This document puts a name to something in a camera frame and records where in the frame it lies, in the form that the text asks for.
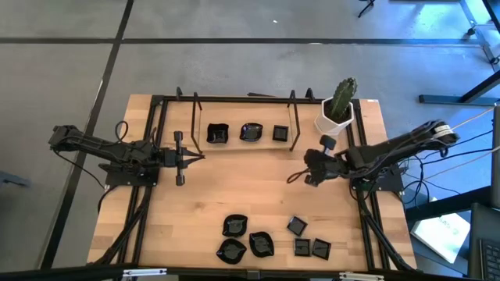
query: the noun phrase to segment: black bowl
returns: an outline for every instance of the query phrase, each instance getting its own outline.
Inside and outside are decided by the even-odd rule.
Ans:
[[[229,125],[227,124],[209,124],[206,141],[210,144],[225,144],[229,139]]]
[[[250,249],[259,258],[274,255],[274,244],[271,236],[265,232],[250,233]]]
[[[248,218],[244,215],[229,215],[224,219],[222,235],[240,237],[247,231]]]
[[[258,123],[246,123],[241,127],[240,140],[258,141],[263,135],[263,126]]]
[[[230,265],[236,265],[243,258],[243,254],[247,251],[247,247],[240,241],[235,239],[227,239],[220,245],[217,251],[217,257]]]

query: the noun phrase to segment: potted cactus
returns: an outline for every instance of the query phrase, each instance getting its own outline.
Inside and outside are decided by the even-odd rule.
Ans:
[[[321,112],[314,123],[322,134],[337,136],[342,129],[352,122],[351,99],[356,93],[358,84],[354,78],[340,82],[332,98],[321,103]]]

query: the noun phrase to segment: small black tray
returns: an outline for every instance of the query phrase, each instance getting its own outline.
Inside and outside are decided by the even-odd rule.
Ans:
[[[311,249],[309,246],[310,244],[311,244],[310,239],[295,238],[295,244],[294,244],[295,255],[298,257],[310,257],[311,256]]]
[[[224,219],[222,235],[240,237],[247,231],[248,218],[244,215],[229,215]]]
[[[229,238],[222,242],[217,257],[230,265],[236,265],[243,258],[243,254],[247,251],[247,247],[240,241]]]
[[[274,243],[271,236],[265,232],[250,233],[250,249],[259,258],[274,255]]]
[[[288,223],[287,228],[291,232],[295,233],[295,235],[300,237],[302,235],[302,233],[304,232],[304,229],[306,226],[307,226],[307,223],[305,223],[303,220],[294,216],[293,218],[291,218],[290,222]]]
[[[208,133],[206,137],[206,141],[210,144],[225,144],[229,139],[229,125],[221,123],[221,124],[212,124],[210,123],[207,127]]]
[[[331,248],[330,243],[316,238],[314,240],[312,248],[313,248],[312,255],[315,255],[318,258],[322,258],[328,261],[328,257],[330,257],[330,248]]]
[[[246,123],[241,127],[240,140],[258,141],[263,135],[263,126],[258,123]]]
[[[274,125],[273,141],[288,141],[288,127]]]

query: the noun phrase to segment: wooden table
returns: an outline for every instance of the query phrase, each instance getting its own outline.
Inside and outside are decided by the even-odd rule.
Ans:
[[[130,96],[124,118],[130,124],[130,129],[125,141],[142,138],[150,100],[151,95]],[[387,136],[378,101],[360,102],[368,143],[385,141]],[[260,108],[256,110],[260,110],[259,116],[264,119],[266,116],[263,115],[271,114],[265,113],[263,109],[268,104],[207,102],[202,105],[204,111],[210,108],[215,115],[228,108],[234,112]],[[172,145],[174,130],[182,130],[184,144],[196,151],[189,139],[191,110],[192,102],[169,102],[162,147]],[[321,149],[320,134],[313,123],[319,110],[320,105],[298,105],[301,135],[293,152],[288,149],[204,151],[206,159],[185,170],[186,183],[182,187],[175,185],[175,169],[162,169],[158,186],[152,192],[140,265],[216,269],[366,270],[359,210],[357,203],[349,196],[348,181],[329,180],[317,188],[306,185],[303,177],[292,184],[285,182],[292,173],[305,168],[303,155],[308,148]],[[234,114],[231,122],[240,124],[236,128],[230,127],[230,130],[237,130],[239,134],[240,126],[251,120],[248,115]],[[205,142],[201,137],[202,131],[206,130],[203,126],[200,126],[201,131],[196,132],[200,134],[201,143]],[[353,130],[358,141],[355,123]],[[337,137],[334,152],[347,147],[344,130]],[[131,187],[118,187],[103,201],[88,261],[100,258],[120,233],[130,191]],[[406,262],[416,267],[402,203],[392,193],[377,194],[386,236]],[[226,239],[222,235],[222,224],[230,214],[248,216],[247,232],[239,238],[248,250],[237,265],[228,265],[216,256],[217,249]],[[295,235],[286,228],[293,215],[309,224],[302,234],[303,238],[312,241],[320,238],[331,242],[328,261],[316,257],[294,256]],[[266,231],[273,238],[273,257],[257,258],[250,251],[248,234],[259,231]],[[126,261],[131,260],[134,238],[135,233],[132,233]],[[376,266],[381,267],[377,239],[373,234],[371,241]]]

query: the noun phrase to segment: gray floor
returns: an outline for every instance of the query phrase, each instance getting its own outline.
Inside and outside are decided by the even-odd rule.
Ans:
[[[114,37],[125,3],[2,0],[0,37]],[[481,0],[467,3],[478,22],[488,21]],[[470,26],[458,2],[378,0],[372,11],[357,19],[355,14],[364,5],[325,0],[137,0],[125,37],[436,39],[461,38]],[[500,52],[498,32],[483,28],[490,31],[485,34],[492,49]],[[29,188],[8,184],[0,190],[2,272],[38,265],[70,171],[49,151],[47,140],[56,124],[84,128],[110,49],[107,44],[0,44],[0,129],[4,132],[0,170],[33,182]],[[483,108],[421,105],[416,97],[461,95],[492,73],[483,50],[474,46],[122,45],[95,135],[114,138],[114,125],[122,119],[130,94],[174,94],[180,86],[185,94],[253,91],[287,96],[291,89],[303,95],[311,87],[317,97],[325,98],[340,80],[353,76],[359,83],[358,98],[380,100],[387,133],[394,137],[429,119],[446,118],[455,125],[482,112]],[[490,129],[488,114],[457,132],[466,139]],[[490,146],[491,136],[486,136],[450,153]],[[426,166],[425,173],[431,175],[469,158]],[[482,187],[490,181],[490,161],[483,158],[431,181],[460,192]],[[85,167],[104,180],[99,162],[87,157]],[[418,176],[418,172],[413,166],[410,173]],[[452,195],[433,187],[430,193],[437,198]],[[85,263],[101,194],[93,179],[82,174],[55,266]],[[422,268],[431,268],[427,261],[417,261]]]

